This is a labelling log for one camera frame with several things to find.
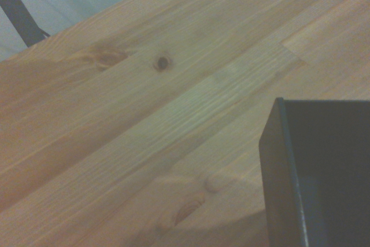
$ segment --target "wood plank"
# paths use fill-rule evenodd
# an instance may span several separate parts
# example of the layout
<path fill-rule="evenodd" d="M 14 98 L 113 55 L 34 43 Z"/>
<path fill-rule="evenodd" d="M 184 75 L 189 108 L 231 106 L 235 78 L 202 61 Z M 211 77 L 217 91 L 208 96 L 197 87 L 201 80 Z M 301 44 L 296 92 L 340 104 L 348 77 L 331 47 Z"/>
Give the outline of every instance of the wood plank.
<path fill-rule="evenodd" d="M 345 0 L 284 40 L 283 44 L 309 63 L 330 56 L 342 60 L 343 55 L 349 54 L 348 49 L 342 48 L 344 46 L 355 50 L 345 59 L 356 59 L 363 56 L 363 48 L 367 48 L 364 43 L 366 32 L 361 32 L 360 37 L 358 33 L 370 20 L 369 11 L 370 0 Z"/>

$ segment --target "black metal box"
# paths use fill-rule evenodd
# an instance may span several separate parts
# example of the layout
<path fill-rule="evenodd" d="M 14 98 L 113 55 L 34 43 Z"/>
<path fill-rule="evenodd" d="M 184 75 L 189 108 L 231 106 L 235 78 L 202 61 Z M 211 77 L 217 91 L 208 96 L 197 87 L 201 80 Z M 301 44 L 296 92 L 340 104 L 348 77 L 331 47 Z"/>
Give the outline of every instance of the black metal box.
<path fill-rule="evenodd" d="M 271 247 L 370 246 L 370 102 L 277 98 L 259 148 Z"/>

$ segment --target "wood grain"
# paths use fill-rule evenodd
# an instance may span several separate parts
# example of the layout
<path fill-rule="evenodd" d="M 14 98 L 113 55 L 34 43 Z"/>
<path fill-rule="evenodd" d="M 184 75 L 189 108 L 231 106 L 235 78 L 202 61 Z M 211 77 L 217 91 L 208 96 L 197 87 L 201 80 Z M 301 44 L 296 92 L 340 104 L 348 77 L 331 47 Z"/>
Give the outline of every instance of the wood grain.
<path fill-rule="evenodd" d="M 0 64 L 0 245 L 268 246 L 273 101 L 368 98 L 368 12 L 126 0 Z"/>

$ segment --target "wooden table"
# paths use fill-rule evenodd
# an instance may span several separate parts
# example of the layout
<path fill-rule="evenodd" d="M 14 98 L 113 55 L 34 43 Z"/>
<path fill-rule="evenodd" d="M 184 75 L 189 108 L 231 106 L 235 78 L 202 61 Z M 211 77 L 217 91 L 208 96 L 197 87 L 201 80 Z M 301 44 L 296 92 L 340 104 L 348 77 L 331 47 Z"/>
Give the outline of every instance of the wooden table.
<path fill-rule="evenodd" d="M 273 101 L 368 99 L 369 33 L 370 0 L 125 0 L 0 63 L 0 246 L 268 246 Z"/>

